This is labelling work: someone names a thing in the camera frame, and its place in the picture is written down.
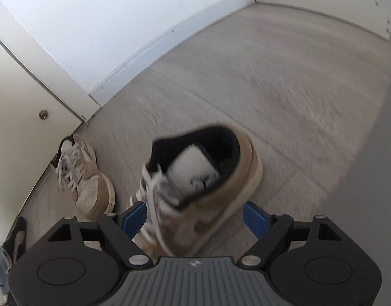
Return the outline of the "white door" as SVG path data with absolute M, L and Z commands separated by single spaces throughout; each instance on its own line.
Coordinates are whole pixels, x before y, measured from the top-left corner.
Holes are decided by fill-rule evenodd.
M 43 109 L 48 111 L 46 120 L 38 116 Z M 0 44 L 0 240 L 61 140 L 80 124 Z

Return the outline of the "tan white sneaker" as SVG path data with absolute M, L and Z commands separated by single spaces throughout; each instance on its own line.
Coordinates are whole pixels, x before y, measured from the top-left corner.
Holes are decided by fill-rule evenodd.
M 152 144 L 130 204 L 147 208 L 135 244 L 153 260 L 190 257 L 248 201 L 263 167 L 250 135 L 212 124 Z
M 113 211 L 115 187 L 99 170 L 94 148 L 80 135 L 62 139 L 51 165 L 57 173 L 57 189 L 68 192 L 83 217 L 97 220 Z

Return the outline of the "black suede sneaker upright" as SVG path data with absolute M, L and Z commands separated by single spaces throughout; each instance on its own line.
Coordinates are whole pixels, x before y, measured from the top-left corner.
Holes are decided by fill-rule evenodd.
M 25 218 L 23 216 L 17 217 L 8 239 L 3 243 L 1 253 L 6 274 L 25 252 L 26 227 Z

